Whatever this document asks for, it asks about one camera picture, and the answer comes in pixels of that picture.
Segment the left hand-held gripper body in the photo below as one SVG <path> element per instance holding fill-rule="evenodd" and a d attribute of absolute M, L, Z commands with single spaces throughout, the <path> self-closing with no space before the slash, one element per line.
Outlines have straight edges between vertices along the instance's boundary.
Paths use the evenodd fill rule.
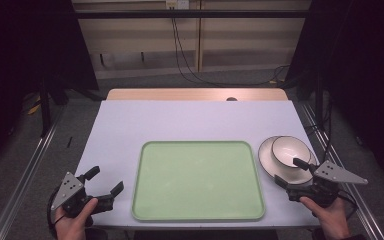
<path fill-rule="evenodd" d="M 67 172 L 64 176 L 55 197 L 52 200 L 50 209 L 56 210 L 62 207 L 70 218 L 77 217 L 84 206 L 92 199 L 86 194 L 85 182 L 81 183 L 78 176 Z M 109 194 L 98 196 L 98 204 L 93 210 L 93 214 L 111 211 L 113 209 L 114 197 Z"/>

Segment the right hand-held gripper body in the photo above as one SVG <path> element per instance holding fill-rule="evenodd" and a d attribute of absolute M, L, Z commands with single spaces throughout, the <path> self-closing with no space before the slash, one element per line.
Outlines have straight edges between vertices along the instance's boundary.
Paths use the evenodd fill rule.
<path fill-rule="evenodd" d="M 310 174 L 312 176 L 312 183 L 309 186 L 288 185 L 286 193 L 290 201 L 299 201 L 301 197 L 305 196 L 312 199 L 319 206 L 326 208 L 338 198 L 340 184 L 368 183 L 367 179 L 330 161 L 325 161 L 321 165 L 316 166 L 316 170 L 310 172 Z"/>

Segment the white bowl with dark rim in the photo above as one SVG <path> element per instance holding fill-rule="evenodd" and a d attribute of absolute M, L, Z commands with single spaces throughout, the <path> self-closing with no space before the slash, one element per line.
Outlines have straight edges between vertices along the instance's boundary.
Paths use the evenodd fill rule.
<path fill-rule="evenodd" d="M 271 147 L 274 158 L 282 165 L 296 168 L 295 158 L 308 162 L 311 158 L 310 150 L 300 139 L 293 136 L 280 136 L 276 138 Z"/>

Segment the white plate with dark rim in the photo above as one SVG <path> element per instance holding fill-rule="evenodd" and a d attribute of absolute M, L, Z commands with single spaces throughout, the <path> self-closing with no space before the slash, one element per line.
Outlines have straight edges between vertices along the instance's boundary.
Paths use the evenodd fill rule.
<path fill-rule="evenodd" d="M 309 171 L 305 171 L 296 166 L 296 168 L 289 168 L 279 163 L 272 154 L 272 144 L 276 138 L 274 136 L 266 139 L 259 147 L 258 157 L 263 169 L 271 176 L 278 175 L 286 180 L 289 184 L 303 184 L 312 179 Z M 311 158 L 307 162 L 309 164 L 316 164 L 317 160 L 313 152 L 310 150 Z"/>

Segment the green tray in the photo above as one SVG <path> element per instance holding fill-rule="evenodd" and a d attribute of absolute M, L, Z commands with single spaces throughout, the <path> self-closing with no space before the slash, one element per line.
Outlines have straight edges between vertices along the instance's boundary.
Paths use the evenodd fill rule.
<path fill-rule="evenodd" d="M 143 145 L 132 214 L 140 221 L 258 220 L 259 175 L 244 141 L 152 141 Z"/>

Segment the person's left hand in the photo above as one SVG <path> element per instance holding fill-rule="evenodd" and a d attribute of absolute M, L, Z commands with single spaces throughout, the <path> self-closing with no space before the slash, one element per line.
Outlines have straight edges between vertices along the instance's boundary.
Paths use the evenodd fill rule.
<path fill-rule="evenodd" d="M 66 212 L 59 207 L 55 212 L 57 222 L 54 224 L 58 240 L 86 240 L 85 223 L 98 204 L 96 198 L 92 198 L 75 218 L 66 217 Z"/>

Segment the person's right hand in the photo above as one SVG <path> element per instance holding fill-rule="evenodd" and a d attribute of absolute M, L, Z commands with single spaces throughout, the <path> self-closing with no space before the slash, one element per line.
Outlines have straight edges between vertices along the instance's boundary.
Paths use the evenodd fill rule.
<path fill-rule="evenodd" d="M 300 202 L 318 218 L 326 240 L 343 240 L 351 236 L 342 199 L 336 198 L 327 208 L 308 197 L 301 197 Z"/>

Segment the black metal stand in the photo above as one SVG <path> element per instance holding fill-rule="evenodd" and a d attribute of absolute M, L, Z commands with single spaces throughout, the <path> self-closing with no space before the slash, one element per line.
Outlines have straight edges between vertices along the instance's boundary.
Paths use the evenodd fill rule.
<path fill-rule="evenodd" d="M 49 107 L 49 95 L 46 88 L 46 82 L 44 79 L 40 82 L 40 106 L 42 115 L 42 133 L 41 136 L 45 137 L 51 127 L 51 115 Z"/>

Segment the white table mat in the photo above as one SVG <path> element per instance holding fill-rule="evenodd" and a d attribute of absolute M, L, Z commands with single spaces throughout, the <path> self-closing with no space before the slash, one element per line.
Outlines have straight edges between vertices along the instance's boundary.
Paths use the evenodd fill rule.
<path fill-rule="evenodd" d="M 317 219 L 260 164 L 260 145 L 273 136 L 309 141 L 290 101 L 122 101 L 101 104 L 77 171 L 100 172 L 85 185 L 88 194 L 107 193 L 120 181 L 124 190 L 113 209 L 95 215 L 98 226 L 130 229 L 275 229 L 313 227 Z M 258 220 L 140 221 L 132 214 L 140 154 L 152 141 L 244 141 L 252 149 L 265 213 Z"/>

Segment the black horizontal bar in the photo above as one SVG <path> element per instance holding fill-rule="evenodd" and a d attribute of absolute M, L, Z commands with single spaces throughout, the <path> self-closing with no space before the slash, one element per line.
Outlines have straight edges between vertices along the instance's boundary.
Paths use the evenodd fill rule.
<path fill-rule="evenodd" d="M 77 19 L 155 19 L 155 18 L 306 18 L 308 10 L 127 10 L 76 11 Z"/>

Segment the aluminium rail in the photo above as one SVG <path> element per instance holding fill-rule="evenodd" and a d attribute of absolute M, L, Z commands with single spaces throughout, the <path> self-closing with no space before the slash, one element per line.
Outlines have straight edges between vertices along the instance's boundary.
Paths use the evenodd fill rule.
<path fill-rule="evenodd" d="M 52 115 L 50 127 L 40 138 L 34 153 L 30 157 L 21 178 L 15 187 L 15 190 L 12 192 L 8 202 L 0 213 L 0 240 L 5 240 L 8 235 L 14 219 L 21 208 L 26 192 L 32 184 L 32 180 L 37 172 L 38 166 L 40 165 L 53 139 L 57 125 L 59 124 L 65 109 L 65 106 L 59 107 Z"/>
<path fill-rule="evenodd" d="M 330 136 L 331 128 L 324 125 L 322 120 L 320 123 L 316 121 L 316 111 L 308 103 L 303 103 L 298 107 L 298 112 L 305 115 L 305 119 L 310 124 L 310 128 L 321 148 L 321 154 L 318 160 L 325 172 L 319 172 L 318 175 L 339 184 L 340 188 L 346 192 L 346 196 L 356 205 L 355 214 L 359 218 L 370 240 L 384 240 L 384 234 L 372 214 L 369 205 L 363 199 L 363 195 L 357 188 L 358 185 L 367 184 L 368 180 L 358 180 L 356 176 L 352 177 L 351 172 L 345 168 L 335 147 L 332 145 Z"/>

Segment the white wall socket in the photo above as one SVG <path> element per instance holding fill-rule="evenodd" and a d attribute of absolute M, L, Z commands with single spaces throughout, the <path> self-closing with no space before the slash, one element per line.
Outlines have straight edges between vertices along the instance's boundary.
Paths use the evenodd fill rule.
<path fill-rule="evenodd" d="M 169 10 L 188 10 L 190 8 L 189 0 L 165 0 L 165 4 Z"/>

